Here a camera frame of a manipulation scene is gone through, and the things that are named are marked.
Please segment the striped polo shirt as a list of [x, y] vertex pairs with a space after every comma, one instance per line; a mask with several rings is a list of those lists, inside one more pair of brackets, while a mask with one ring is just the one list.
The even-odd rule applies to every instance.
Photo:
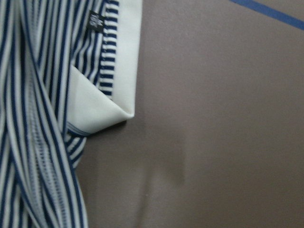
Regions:
[[0, 3], [0, 225], [86, 228], [87, 136], [134, 116], [140, 0]]

